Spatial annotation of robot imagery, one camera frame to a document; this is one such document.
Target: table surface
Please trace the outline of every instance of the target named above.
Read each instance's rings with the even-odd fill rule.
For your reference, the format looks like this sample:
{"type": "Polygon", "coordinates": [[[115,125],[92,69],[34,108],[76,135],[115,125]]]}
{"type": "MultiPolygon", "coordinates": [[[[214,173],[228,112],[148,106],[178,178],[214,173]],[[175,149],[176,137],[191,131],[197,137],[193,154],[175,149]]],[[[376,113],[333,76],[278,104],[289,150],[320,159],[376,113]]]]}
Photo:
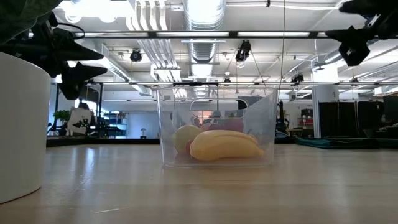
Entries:
{"type": "Polygon", "coordinates": [[[163,168],[159,146],[47,149],[0,223],[398,223],[398,151],[275,146],[265,168],[163,168]]]}

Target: green mat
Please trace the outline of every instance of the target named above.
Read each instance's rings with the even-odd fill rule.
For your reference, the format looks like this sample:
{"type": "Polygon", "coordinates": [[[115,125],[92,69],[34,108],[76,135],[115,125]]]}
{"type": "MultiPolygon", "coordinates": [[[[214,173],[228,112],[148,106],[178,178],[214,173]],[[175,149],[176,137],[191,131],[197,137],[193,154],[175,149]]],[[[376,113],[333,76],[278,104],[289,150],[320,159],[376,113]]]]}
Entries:
{"type": "Polygon", "coordinates": [[[296,144],[320,149],[379,149],[379,142],[376,139],[332,141],[326,139],[296,138],[296,144]]]}

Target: ceiling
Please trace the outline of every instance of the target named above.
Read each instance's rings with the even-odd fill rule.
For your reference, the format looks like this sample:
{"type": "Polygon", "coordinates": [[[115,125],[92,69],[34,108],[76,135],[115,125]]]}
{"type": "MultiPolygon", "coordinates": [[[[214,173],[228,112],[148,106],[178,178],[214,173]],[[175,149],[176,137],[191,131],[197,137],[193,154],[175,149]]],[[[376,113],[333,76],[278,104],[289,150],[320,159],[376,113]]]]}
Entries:
{"type": "MultiPolygon", "coordinates": [[[[286,6],[298,7],[335,7],[339,1],[335,0],[292,0],[286,1],[286,6]]],[[[226,12],[224,15],[221,30],[263,30],[263,31],[311,31],[311,30],[332,30],[346,29],[353,25],[362,27],[365,20],[361,16],[347,15],[338,10],[302,10],[289,9],[283,7],[258,6],[265,1],[247,0],[227,0],[226,12]]],[[[283,1],[271,0],[271,5],[283,5],[283,1]]],[[[183,11],[175,10],[182,6],[182,1],[166,1],[166,21],[170,30],[185,30],[183,11]]],[[[62,22],[65,21],[63,9],[56,9],[55,13],[62,22]]],[[[75,25],[80,26],[85,31],[128,31],[124,17],[118,17],[112,23],[104,23],[97,17],[84,17],[75,25]]],[[[153,81],[150,72],[150,62],[144,55],[139,63],[132,63],[129,59],[133,48],[139,48],[136,39],[90,39],[94,45],[104,44],[110,50],[110,57],[136,81],[153,81]]],[[[337,41],[330,39],[252,39],[250,40],[253,54],[246,60],[243,68],[236,68],[234,55],[237,47],[240,46],[241,39],[226,39],[225,43],[219,44],[216,61],[219,65],[214,65],[212,80],[222,81],[225,72],[231,73],[232,82],[260,82],[261,76],[268,81],[277,82],[281,77],[290,81],[293,75],[289,71],[296,67],[303,59],[316,58],[317,55],[328,54],[338,48],[337,41]]],[[[180,39],[171,40],[172,49],[178,65],[181,68],[181,77],[186,78],[190,74],[188,46],[182,44],[180,39]]],[[[378,68],[398,61],[398,50],[395,50],[397,43],[395,40],[379,41],[370,46],[371,58],[380,53],[384,55],[370,60],[355,68],[348,68],[344,63],[339,63],[339,79],[349,80],[353,76],[364,72],[377,70],[378,68]]],[[[301,67],[301,72],[306,81],[311,81],[310,63],[301,67]]],[[[364,81],[376,81],[382,78],[392,77],[389,81],[398,79],[395,77],[398,67],[368,77],[364,81]]],[[[117,80],[112,73],[107,73],[98,77],[96,80],[113,82],[117,80]]]]}

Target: ventilation duct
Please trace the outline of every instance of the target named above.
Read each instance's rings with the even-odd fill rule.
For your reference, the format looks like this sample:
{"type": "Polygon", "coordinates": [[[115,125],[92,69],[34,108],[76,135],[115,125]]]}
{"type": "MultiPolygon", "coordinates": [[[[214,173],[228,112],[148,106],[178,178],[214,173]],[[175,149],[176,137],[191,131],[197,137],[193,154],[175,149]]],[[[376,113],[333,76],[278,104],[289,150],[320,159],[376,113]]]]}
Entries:
{"type": "MultiPolygon", "coordinates": [[[[210,31],[220,29],[225,14],[226,0],[184,0],[187,30],[210,31]]],[[[217,44],[190,44],[191,71],[196,77],[211,75],[217,44]]]]}

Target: white cylindrical pot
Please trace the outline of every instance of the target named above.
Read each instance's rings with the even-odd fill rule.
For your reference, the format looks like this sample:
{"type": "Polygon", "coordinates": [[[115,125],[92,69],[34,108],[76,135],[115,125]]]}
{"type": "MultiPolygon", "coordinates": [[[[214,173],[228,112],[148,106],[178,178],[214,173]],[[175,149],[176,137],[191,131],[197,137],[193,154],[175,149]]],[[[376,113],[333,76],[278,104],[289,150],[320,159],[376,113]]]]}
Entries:
{"type": "Polygon", "coordinates": [[[42,184],[50,76],[0,52],[0,100],[0,203],[4,203],[42,184]]]}

